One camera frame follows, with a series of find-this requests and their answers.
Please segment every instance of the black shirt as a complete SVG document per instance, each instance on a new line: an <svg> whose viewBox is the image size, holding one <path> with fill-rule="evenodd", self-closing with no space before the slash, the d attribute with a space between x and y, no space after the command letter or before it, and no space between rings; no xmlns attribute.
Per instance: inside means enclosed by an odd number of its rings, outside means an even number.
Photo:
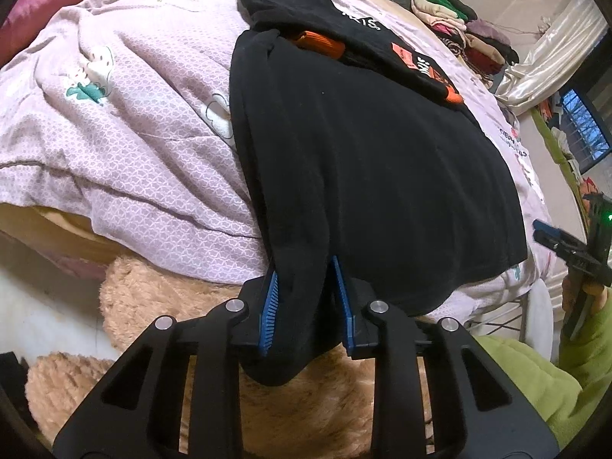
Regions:
<svg viewBox="0 0 612 459"><path fill-rule="evenodd" d="M267 356L277 383L338 342L316 321L332 255L409 315L525 260L508 167L433 59L331 0L241 2L253 25L232 57L230 109L278 273ZM345 53L334 60L283 37L304 30Z"/></svg>

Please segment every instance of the stack of clothes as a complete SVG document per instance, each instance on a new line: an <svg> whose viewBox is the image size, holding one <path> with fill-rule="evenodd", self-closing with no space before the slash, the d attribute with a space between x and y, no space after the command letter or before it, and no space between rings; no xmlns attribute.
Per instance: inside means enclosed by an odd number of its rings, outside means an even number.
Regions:
<svg viewBox="0 0 612 459"><path fill-rule="evenodd" d="M518 62L510 39L461 0L412 0L411 9L487 88L506 64Z"/></svg>

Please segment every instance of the black gripper frame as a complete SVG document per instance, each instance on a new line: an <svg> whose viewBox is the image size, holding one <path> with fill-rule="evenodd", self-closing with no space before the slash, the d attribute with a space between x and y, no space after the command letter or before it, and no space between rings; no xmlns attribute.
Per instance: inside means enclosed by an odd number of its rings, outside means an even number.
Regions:
<svg viewBox="0 0 612 459"><path fill-rule="evenodd" d="M601 285L612 285L612 269L608 266L610 242L612 241L612 200L603 193L587 195L591 201L589 212L589 236L584 243L562 229L553 228L539 220L534 221L534 240L555 252L569 270L575 302L567 313L563 334L570 340L576 339L595 298L582 290L586 279Z"/></svg>
<svg viewBox="0 0 612 459"><path fill-rule="evenodd" d="M552 459L552 432L478 342L454 319L415 321L342 274L335 294L347 352L374 357L371 459ZM57 459L240 459L238 364L254 357L265 277L206 316L158 317L94 387L53 446ZM187 368L196 355L189 446L179 451ZM426 367L436 452L426 455L417 357Z"/></svg>

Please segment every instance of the orange label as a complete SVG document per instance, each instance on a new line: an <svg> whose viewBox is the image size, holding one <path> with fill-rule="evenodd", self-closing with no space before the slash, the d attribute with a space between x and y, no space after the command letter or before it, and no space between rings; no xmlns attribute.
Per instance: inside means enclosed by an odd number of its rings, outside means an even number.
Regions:
<svg viewBox="0 0 612 459"><path fill-rule="evenodd" d="M437 81L440 81L446 86L446 89L449 92L446 95L446 101L448 101L449 103L463 103L463 96L457 93L455 88L451 86L451 83L449 83L445 78L440 76L437 70L432 68L431 72L433 73L432 78L436 79Z"/></svg>
<svg viewBox="0 0 612 459"><path fill-rule="evenodd" d="M414 64L414 60L412 59L412 53L410 53L408 50L404 50L400 45L395 44L395 43L391 43L391 45L393 46L393 51L395 53L397 53L400 58L402 59L402 61L410 68L410 69L415 69L418 70L418 67L415 66Z"/></svg>

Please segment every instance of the white curtain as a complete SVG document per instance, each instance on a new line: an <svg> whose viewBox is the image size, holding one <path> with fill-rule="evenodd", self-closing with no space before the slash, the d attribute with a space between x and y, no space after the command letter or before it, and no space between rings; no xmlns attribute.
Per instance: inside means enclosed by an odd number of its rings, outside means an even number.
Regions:
<svg viewBox="0 0 612 459"><path fill-rule="evenodd" d="M571 0L525 61L509 67L496 96L517 116L558 91L608 30L593 0Z"/></svg>

